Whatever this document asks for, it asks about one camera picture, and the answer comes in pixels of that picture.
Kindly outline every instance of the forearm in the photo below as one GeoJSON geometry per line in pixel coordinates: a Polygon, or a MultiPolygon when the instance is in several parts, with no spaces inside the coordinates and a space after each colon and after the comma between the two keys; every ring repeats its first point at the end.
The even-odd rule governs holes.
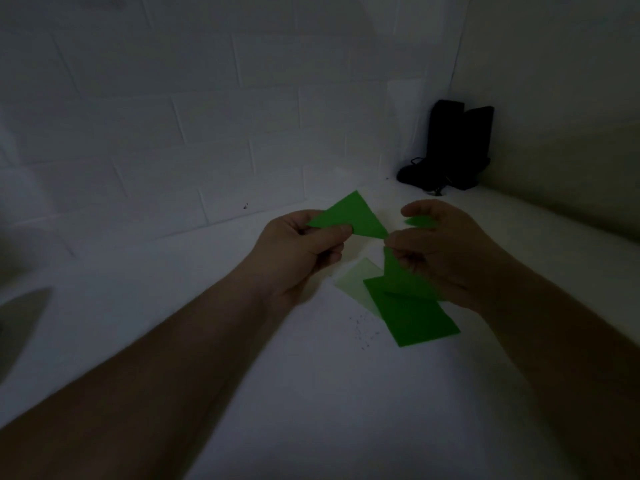
{"type": "Polygon", "coordinates": [[[560,440],[593,478],[640,474],[640,349],[518,265],[484,318],[532,384],[560,440]]]}
{"type": "Polygon", "coordinates": [[[16,479],[162,477],[264,318],[260,299],[228,276],[7,425],[0,471],[16,479]]]}

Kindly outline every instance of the light green paper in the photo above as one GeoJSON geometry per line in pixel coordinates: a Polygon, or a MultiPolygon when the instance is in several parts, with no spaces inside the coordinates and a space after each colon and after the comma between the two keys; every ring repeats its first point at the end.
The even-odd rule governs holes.
{"type": "Polygon", "coordinates": [[[364,284],[399,347],[460,333],[437,301],[385,293],[384,278],[370,278],[364,284]]]}
{"type": "Polygon", "coordinates": [[[341,224],[350,224],[357,235],[378,239],[386,239],[389,235],[357,190],[311,219],[307,225],[322,228],[341,224]]]}
{"type": "Polygon", "coordinates": [[[379,276],[382,276],[382,270],[371,261],[364,258],[348,270],[344,276],[336,280],[335,287],[347,293],[347,295],[352,297],[375,316],[382,318],[382,315],[380,315],[378,307],[369,294],[367,287],[362,282],[363,280],[377,278],[379,276]]]}
{"type": "Polygon", "coordinates": [[[402,268],[390,248],[385,248],[384,278],[383,287],[387,293],[421,299],[442,299],[430,282],[418,274],[413,274],[411,271],[402,268]]]}
{"type": "Polygon", "coordinates": [[[433,217],[429,216],[414,216],[409,217],[404,221],[406,224],[409,224],[413,227],[422,227],[425,229],[435,229],[438,226],[438,221],[433,217]]]}

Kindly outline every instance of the hand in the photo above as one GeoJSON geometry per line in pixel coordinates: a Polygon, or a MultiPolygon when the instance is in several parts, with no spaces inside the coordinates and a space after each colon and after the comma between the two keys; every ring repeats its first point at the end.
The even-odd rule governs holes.
{"type": "Polygon", "coordinates": [[[525,267],[496,244],[475,220],[448,203],[418,200],[402,215],[427,215],[435,229],[405,229],[389,234],[385,245],[405,269],[425,277],[448,301],[481,315],[499,306],[505,284],[525,267]]]}
{"type": "Polygon", "coordinates": [[[268,304],[284,315],[297,304],[308,279],[342,258],[349,225],[316,229],[307,223],[322,210],[300,210],[272,220],[236,268],[268,304]]]}

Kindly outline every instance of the beige wall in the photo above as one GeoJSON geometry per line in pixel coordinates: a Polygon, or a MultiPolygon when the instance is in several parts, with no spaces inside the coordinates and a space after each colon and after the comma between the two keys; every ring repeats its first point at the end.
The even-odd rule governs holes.
{"type": "Polygon", "coordinates": [[[450,96],[496,107],[485,184],[640,239],[640,0],[471,0],[450,96]]]}

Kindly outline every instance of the green paper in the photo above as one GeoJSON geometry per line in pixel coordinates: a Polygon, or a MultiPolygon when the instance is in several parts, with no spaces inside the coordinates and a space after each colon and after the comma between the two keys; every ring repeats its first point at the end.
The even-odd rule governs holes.
{"type": "Polygon", "coordinates": [[[402,268],[391,248],[385,248],[384,290],[387,293],[414,298],[442,299],[438,291],[426,279],[402,268]]]}
{"type": "Polygon", "coordinates": [[[409,217],[404,222],[406,224],[409,224],[410,226],[423,227],[425,229],[435,229],[438,226],[438,221],[433,217],[429,217],[429,216],[409,217]]]}
{"type": "Polygon", "coordinates": [[[389,235],[357,190],[311,219],[307,225],[322,228],[341,224],[350,224],[357,235],[378,239],[386,239],[389,235]]]}
{"type": "Polygon", "coordinates": [[[399,347],[460,333],[437,301],[385,293],[384,280],[370,278],[364,284],[399,347]]]}
{"type": "Polygon", "coordinates": [[[380,315],[378,307],[373,302],[373,298],[369,294],[367,287],[364,286],[364,283],[362,282],[363,280],[377,278],[379,276],[382,276],[382,270],[371,261],[364,258],[362,261],[357,263],[356,266],[348,270],[343,277],[336,280],[335,286],[347,293],[347,295],[352,297],[375,316],[382,318],[382,315],[380,315]]]}

